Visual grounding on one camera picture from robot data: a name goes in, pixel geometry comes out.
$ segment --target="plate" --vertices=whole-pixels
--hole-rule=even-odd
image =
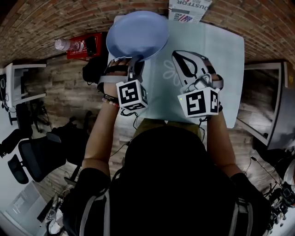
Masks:
[[[157,13],[138,11],[120,18],[110,28],[106,37],[108,51],[114,57],[142,55],[147,60],[167,43],[167,19]]]

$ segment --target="plastic bottle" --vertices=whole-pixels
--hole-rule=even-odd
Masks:
[[[61,51],[75,51],[80,52],[84,48],[82,42],[71,41],[67,39],[57,39],[55,40],[55,48]]]

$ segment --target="shoulder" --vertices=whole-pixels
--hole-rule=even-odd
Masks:
[[[233,175],[231,180],[235,183],[241,197],[252,205],[253,228],[251,235],[263,235],[271,217],[269,200],[251,184],[243,173]]]
[[[81,219],[87,202],[93,196],[100,196],[109,184],[110,178],[97,169],[86,168],[81,171],[78,182],[67,196],[63,207],[63,222],[69,235],[79,235]]]

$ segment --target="white box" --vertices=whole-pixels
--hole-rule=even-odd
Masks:
[[[185,117],[218,115],[219,89],[197,89],[178,96]]]
[[[148,94],[138,80],[119,82],[116,86],[120,107],[129,111],[148,107]]]
[[[199,23],[212,0],[170,0],[169,20]]]

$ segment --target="white desk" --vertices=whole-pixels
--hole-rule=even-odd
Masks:
[[[220,92],[220,101],[226,125],[233,128],[242,94],[244,39],[205,23],[195,25],[168,21],[168,25],[170,37],[166,46],[145,63],[142,84],[147,90],[148,108],[137,110],[137,113],[144,118],[199,123],[199,118],[184,116],[177,99],[181,85],[171,55],[174,50],[187,50],[208,57],[215,71],[223,77],[224,88]]]
[[[28,68],[46,66],[46,64],[13,65],[12,63],[10,63],[7,67],[0,69],[0,75],[6,74],[6,105],[9,108],[20,103],[46,96],[46,93],[44,93],[22,99],[22,97],[28,95],[28,93],[21,94],[20,92],[17,92],[17,86],[15,86],[15,81],[20,81],[20,78],[24,75],[25,71],[28,71]]]

